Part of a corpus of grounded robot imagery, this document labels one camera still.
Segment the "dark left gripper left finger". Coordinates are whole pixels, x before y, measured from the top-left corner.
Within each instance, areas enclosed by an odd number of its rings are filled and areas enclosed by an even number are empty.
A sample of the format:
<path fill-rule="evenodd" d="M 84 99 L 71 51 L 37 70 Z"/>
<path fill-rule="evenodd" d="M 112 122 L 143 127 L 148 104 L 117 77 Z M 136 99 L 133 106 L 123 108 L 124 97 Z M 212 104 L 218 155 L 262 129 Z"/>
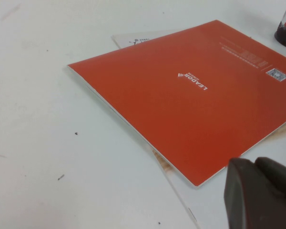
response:
<path fill-rule="evenodd" d="M 231 229 L 286 229 L 286 198 L 255 162 L 229 160 L 224 201 Z"/>

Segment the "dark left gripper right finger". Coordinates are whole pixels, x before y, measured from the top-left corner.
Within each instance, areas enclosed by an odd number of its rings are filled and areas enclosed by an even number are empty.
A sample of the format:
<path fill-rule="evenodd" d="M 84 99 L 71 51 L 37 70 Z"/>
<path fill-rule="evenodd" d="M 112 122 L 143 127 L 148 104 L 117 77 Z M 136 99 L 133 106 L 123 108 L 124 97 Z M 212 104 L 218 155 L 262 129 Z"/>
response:
<path fill-rule="evenodd" d="M 255 160 L 255 165 L 286 198 L 286 166 L 268 157 L 258 157 Z"/>

